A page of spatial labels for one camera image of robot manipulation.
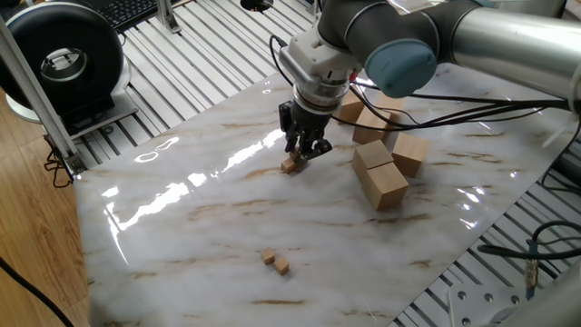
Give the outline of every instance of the wooden floor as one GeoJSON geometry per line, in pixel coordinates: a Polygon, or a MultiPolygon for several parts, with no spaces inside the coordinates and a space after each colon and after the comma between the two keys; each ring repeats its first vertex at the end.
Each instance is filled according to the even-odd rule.
{"type": "MultiPolygon", "coordinates": [[[[43,168],[40,125],[17,118],[0,89],[0,256],[72,320],[87,324],[87,283],[74,189],[53,188],[43,168]]],[[[61,171],[58,181],[66,181],[61,171]]],[[[0,271],[0,326],[62,326],[33,295],[0,271]]]]}

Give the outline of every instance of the metal slotted table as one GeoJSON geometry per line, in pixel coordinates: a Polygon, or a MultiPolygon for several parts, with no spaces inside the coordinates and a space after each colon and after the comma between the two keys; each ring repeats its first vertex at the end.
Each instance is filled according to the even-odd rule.
{"type": "MultiPolygon", "coordinates": [[[[139,111],[75,141],[89,169],[274,74],[270,35],[289,40],[310,28],[313,20],[307,6],[296,0],[278,0],[264,15],[244,11],[231,0],[198,0],[175,8],[174,13],[182,29],[178,34],[155,18],[125,33],[123,49],[133,71],[127,92],[139,111]]],[[[581,163],[581,144],[575,144],[567,157],[581,163]]],[[[552,186],[563,182],[566,178],[555,171],[547,179],[552,186]]],[[[547,191],[536,183],[389,327],[450,326],[448,290],[452,285],[524,288],[523,261],[485,255],[477,246],[494,244],[524,251],[532,232],[553,220],[581,223],[581,199],[547,191]]],[[[556,228],[544,241],[567,236],[575,233],[556,228]]],[[[555,243],[541,251],[580,246],[579,241],[555,243]]],[[[553,261],[549,267],[558,273],[574,263],[553,261]]],[[[550,277],[541,272],[539,288],[550,283],[550,277]]]]}

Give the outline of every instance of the small wooden cube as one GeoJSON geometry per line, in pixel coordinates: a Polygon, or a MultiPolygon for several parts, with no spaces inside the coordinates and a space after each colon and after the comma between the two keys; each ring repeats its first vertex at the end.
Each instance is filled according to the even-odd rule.
{"type": "Polygon", "coordinates": [[[391,162],[393,162],[393,157],[383,144],[383,141],[378,140],[356,147],[351,167],[359,179],[362,180],[369,169],[391,162]]]}
{"type": "Polygon", "coordinates": [[[393,162],[407,177],[416,177],[427,150],[428,140],[399,133],[393,147],[393,162]]]}
{"type": "Polygon", "coordinates": [[[347,92],[343,97],[343,103],[339,109],[339,119],[349,123],[357,122],[361,111],[365,105],[361,100],[351,91],[347,92]]]}
{"type": "Polygon", "coordinates": [[[375,210],[387,209],[403,200],[408,181],[394,163],[369,169],[361,180],[361,188],[375,210]]]}
{"type": "Polygon", "coordinates": [[[264,264],[274,263],[274,251],[271,248],[261,251],[261,257],[264,264]]]}
{"type": "Polygon", "coordinates": [[[289,262],[283,257],[280,257],[274,262],[274,269],[280,276],[282,276],[289,270],[289,262]]]}
{"type": "Polygon", "coordinates": [[[292,173],[297,168],[304,165],[306,162],[307,162],[306,160],[303,160],[303,161],[299,161],[298,163],[295,163],[292,158],[289,158],[281,163],[281,170],[284,173],[292,173]]]}
{"type": "MultiPolygon", "coordinates": [[[[376,111],[387,119],[391,117],[391,113],[382,110],[376,111]]],[[[375,128],[388,127],[388,123],[379,119],[379,117],[373,114],[368,108],[363,109],[359,119],[357,120],[357,124],[375,128]]],[[[383,139],[384,135],[385,131],[376,131],[362,127],[355,127],[355,130],[353,131],[353,142],[357,142],[359,144],[368,144],[370,142],[383,139]]]]}

